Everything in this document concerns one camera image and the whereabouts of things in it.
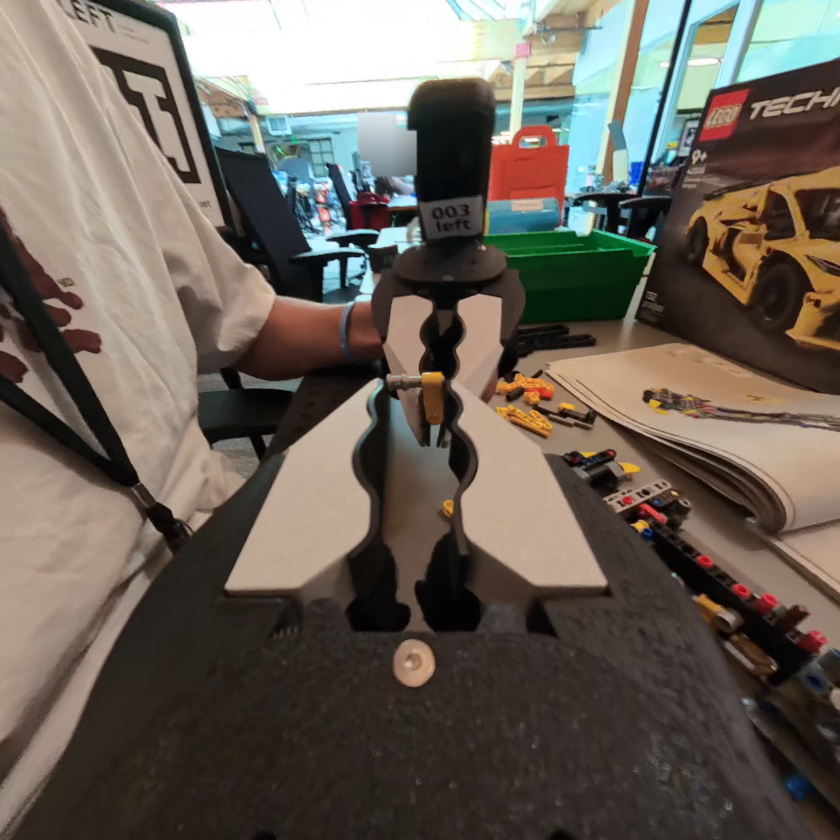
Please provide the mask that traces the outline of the light blue container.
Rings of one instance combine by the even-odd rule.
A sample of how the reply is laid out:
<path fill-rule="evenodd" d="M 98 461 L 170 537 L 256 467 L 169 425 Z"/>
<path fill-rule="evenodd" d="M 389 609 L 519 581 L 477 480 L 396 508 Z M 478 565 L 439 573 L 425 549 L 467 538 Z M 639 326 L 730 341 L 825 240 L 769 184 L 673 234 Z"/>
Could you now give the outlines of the light blue container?
<path fill-rule="evenodd" d="M 485 235 L 525 235 L 560 227 L 560 204 L 555 196 L 489 201 Z"/>

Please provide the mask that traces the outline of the person's white shirt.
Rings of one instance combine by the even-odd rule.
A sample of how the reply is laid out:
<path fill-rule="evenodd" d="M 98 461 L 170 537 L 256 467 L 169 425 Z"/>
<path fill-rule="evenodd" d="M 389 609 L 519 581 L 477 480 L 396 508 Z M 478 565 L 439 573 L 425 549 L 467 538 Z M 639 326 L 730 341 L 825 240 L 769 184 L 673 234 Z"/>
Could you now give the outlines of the person's white shirt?
<path fill-rule="evenodd" d="M 218 236 L 55 2 L 2 2 L 2 221 L 140 480 L 198 523 L 235 487 L 196 420 L 275 293 Z M 2 406 L 2 776 L 123 583 L 163 547 L 130 495 Z"/>

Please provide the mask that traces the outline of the black and white sign board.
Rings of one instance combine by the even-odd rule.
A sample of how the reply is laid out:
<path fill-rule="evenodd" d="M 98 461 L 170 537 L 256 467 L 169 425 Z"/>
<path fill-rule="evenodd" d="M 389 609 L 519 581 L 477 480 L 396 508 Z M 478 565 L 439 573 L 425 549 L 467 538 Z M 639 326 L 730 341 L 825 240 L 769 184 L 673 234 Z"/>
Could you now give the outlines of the black and white sign board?
<path fill-rule="evenodd" d="M 113 75 L 134 116 L 205 217 L 235 218 L 175 16 L 149 2 L 69 1 L 59 7 Z"/>

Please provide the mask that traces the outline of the lego instruction booklet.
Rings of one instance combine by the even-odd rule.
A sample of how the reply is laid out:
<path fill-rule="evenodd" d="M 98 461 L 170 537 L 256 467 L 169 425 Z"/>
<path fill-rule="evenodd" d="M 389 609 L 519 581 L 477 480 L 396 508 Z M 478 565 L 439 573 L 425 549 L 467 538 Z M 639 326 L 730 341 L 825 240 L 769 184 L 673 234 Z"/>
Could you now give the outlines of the lego instruction booklet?
<path fill-rule="evenodd" d="M 839 401 L 685 343 L 556 360 L 546 374 L 745 509 L 751 530 L 839 586 Z"/>

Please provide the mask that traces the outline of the green plastic bin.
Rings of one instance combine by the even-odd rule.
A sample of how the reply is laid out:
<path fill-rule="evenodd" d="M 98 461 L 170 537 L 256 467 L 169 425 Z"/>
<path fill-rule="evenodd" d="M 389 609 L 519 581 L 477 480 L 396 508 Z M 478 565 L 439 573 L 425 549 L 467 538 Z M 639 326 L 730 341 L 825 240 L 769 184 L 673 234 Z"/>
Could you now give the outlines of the green plastic bin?
<path fill-rule="evenodd" d="M 622 320 L 656 247 L 567 228 L 485 237 L 507 256 L 526 294 L 522 325 Z"/>

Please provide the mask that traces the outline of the lego set box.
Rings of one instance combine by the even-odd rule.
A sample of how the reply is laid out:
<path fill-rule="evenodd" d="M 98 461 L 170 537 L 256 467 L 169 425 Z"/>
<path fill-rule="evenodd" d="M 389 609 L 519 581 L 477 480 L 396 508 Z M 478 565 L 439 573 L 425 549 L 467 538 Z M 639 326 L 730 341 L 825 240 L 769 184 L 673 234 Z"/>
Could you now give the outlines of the lego set box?
<path fill-rule="evenodd" d="M 838 59 L 710 93 L 636 318 L 838 394 Z"/>

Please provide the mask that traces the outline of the red tote bag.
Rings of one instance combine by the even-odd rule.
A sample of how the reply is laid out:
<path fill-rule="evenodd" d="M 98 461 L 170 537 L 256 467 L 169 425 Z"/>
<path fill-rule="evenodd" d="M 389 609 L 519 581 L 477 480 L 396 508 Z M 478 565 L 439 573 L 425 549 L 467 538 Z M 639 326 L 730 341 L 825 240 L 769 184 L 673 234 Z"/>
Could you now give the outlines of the red tote bag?
<path fill-rule="evenodd" d="M 548 124 L 522 127 L 510 143 L 494 145 L 490 202 L 555 198 L 564 203 L 570 147 L 557 141 Z"/>

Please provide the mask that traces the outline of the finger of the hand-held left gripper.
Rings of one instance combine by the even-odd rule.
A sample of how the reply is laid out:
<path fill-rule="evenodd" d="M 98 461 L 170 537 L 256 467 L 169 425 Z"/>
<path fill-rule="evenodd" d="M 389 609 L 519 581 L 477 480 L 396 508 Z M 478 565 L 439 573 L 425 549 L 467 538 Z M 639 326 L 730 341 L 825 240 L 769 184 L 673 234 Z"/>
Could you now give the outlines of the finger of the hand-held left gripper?
<path fill-rule="evenodd" d="M 422 333 L 433 311 L 433 303 L 423 297 L 413 294 L 381 294 L 381 339 L 385 362 L 388 363 L 390 369 L 385 377 L 388 374 L 420 375 L 423 373 L 421 363 L 427 352 L 427 346 Z M 424 418 L 421 389 L 389 394 L 398 397 L 406 421 L 418 444 L 423 447 L 429 446 L 433 426 L 430 426 Z"/>
<path fill-rule="evenodd" d="M 432 372 L 454 382 L 460 395 L 487 404 L 495 391 L 501 360 L 500 297 L 478 293 L 453 309 L 433 308 Z"/>

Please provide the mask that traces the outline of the black office chair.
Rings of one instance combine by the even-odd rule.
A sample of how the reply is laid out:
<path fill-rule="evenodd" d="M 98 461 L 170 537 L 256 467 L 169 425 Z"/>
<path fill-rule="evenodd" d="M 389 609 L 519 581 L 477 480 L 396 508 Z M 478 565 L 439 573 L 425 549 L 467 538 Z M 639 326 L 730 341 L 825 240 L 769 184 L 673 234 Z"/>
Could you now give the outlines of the black office chair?
<path fill-rule="evenodd" d="M 265 156 L 216 148 L 227 190 L 252 244 L 246 261 L 267 267 L 269 283 L 282 297 L 322 302 L 323 271 L 337 261 L 347 270 L 362 259 L 353 247 L 312 248 L 273 176 Z"/>

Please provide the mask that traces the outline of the lego car chassis model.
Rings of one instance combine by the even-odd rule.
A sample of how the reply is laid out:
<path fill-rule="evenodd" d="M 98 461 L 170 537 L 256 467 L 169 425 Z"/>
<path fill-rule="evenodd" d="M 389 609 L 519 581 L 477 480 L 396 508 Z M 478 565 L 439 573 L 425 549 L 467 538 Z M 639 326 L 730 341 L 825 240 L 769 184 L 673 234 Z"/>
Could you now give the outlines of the lego car chassis model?
<path fill-rule="evenodd" d="M 765 686 L 763 704 L 798 734 L 827 767 L 838 771 L 838 650 L 825 635 L 804 629 L 809 610 L 784 604 L 725 571 L 691 544 L 685 494 L 664 479 L 631 487 L 632 465 L 604 449 L 562 454 L 563 462 L 633 528 L 687 589 L 723 647 Z"/>

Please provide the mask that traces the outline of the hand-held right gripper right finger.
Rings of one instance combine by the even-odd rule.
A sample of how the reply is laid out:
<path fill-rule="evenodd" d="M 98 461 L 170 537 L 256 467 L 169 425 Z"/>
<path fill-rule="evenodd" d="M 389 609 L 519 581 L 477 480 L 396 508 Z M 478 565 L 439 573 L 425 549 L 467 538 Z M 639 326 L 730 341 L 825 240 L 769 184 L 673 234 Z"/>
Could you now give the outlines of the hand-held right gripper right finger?
<path fill-rule="evenodd" d="M 446 384 L 457 479 L 452 531 L 484 606 L 608 593 L 608 581 L 541 447 L 457 381 Z"/>

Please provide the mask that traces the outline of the red office chair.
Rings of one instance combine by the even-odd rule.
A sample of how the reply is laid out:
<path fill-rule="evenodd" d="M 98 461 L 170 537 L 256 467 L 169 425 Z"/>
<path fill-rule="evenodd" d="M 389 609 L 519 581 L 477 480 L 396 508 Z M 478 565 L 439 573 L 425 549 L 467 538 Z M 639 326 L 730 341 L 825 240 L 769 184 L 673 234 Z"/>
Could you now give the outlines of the red office chair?
<path fill-rule="evenodd" d="M 356 200 L 349 203 L 350 229 L 370 229 L 381 231 L 392 226 L 390 200 Z"/>

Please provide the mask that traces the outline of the pile of loose lego pieces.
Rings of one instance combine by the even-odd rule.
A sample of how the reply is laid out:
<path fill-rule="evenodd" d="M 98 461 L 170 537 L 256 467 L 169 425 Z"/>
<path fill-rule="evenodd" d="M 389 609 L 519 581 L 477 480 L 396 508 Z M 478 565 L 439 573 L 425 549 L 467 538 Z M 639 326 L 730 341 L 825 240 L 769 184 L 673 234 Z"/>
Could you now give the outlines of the pile of loose lego pieces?
<path fill-rule="evenodd" d="M 502 398 L 502 404 L 496 409 L 499 416 L 541 438 L 548 438 L 555 427 L 592 430 L 598 417 L 592 408 L 569 402 L 552 404 L 554 383 L 541 376 L 525 376 L 519 371 L 502 376 L 496 394 Z"/>

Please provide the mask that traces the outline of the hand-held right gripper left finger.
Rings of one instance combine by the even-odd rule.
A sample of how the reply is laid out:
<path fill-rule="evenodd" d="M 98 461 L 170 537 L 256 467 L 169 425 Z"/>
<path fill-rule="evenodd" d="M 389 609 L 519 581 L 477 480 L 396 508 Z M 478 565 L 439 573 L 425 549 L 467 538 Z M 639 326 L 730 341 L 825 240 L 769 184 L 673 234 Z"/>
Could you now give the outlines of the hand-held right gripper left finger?
<path fill-rule="evenodd" d="M 381 378 L 289 447 L 231 570 L 229 596 L 352 601 L 382 535 L 389 395 Z"/>

